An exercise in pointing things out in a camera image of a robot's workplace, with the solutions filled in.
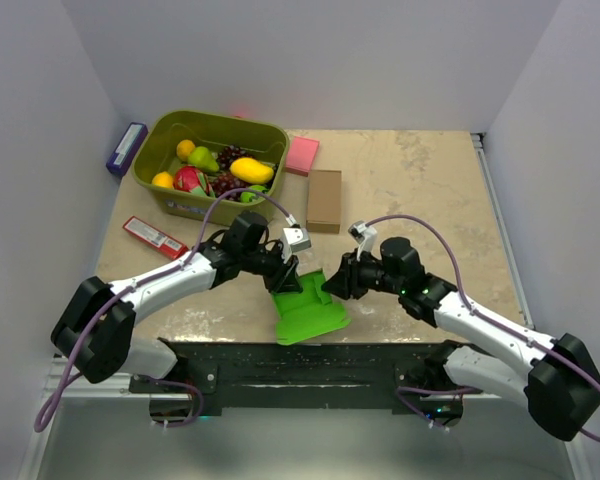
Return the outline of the green paper box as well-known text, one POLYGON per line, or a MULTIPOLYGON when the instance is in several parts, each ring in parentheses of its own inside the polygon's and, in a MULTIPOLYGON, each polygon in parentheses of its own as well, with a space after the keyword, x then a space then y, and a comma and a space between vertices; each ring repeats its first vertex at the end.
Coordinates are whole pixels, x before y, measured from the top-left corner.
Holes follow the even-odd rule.
POLYGON ((275 325, 279 345, 288 346, 335 332, 351 322, 345 307, 322 290, 326 282, 322 270, 301 275, 300 293, 272 293, 278 314, 275 325))

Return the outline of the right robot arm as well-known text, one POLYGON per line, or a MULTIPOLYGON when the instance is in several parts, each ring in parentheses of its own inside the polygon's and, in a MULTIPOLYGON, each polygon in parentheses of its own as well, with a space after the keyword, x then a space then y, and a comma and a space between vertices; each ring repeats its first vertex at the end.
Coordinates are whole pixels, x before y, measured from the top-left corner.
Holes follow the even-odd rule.
POLYGON ((426 367, 426 382, 436 392, 458 385, 510 399, 562 441, 581 433, 600 406, 600 373, 582 340, 553 338, 481 312, 458 286, 426 272, 406 238, 383 241, 378 257, 344 254, 322 288, 343 300, 370 290, 394 294, 409 316, 468 340, 426 367))

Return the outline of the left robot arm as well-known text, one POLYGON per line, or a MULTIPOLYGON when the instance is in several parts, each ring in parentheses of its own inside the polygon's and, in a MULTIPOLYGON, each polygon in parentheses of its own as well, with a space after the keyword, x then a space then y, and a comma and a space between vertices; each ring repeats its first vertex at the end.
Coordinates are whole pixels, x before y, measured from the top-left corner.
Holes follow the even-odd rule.
POLYGON ((261 277, 270 293, 301 292, 296 254, 311 245, 307 230, 292 223, 271 245, 262 240, 267 231, 264 217, 242 213, 160 268, 111 283, 97 276, 83 281, 51 333, 52 344, 91 383, 129 373, 151 377, 165 392, 180 390, 187 368, 166 341, 136 338, 136 324, 242 272, 261 277))

